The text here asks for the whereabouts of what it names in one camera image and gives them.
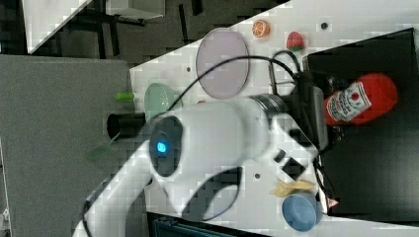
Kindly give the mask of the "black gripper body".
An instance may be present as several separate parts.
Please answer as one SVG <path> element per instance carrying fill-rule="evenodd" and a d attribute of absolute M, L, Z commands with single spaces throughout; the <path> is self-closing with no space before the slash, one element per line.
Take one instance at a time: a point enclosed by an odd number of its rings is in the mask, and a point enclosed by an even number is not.
<path fill-rule="evenodd" d="M 330 150 L 336 134 L 326 123 L 325 100 L 334 93 L 336 79 L 322 71 L 303 71 L 294 77 L 293 117 L 320 152 Z"/>

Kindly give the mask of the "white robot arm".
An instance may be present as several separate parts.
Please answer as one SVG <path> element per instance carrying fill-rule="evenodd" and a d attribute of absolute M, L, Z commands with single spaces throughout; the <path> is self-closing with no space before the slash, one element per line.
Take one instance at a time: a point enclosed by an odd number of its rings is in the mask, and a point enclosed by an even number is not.
<path fill-rule="evenodd" d="M 177 215 L 208 221 L 234 204 L 247 161 L 286 182 L 309 176 L 328 144 L 325 95 L 312 73 L 296 78 L 285 96 L 213 101 L 154 117 L 126 162 L 86 199 L 72 237 L 126 237 L 127 213 L 150 181 Z"/>

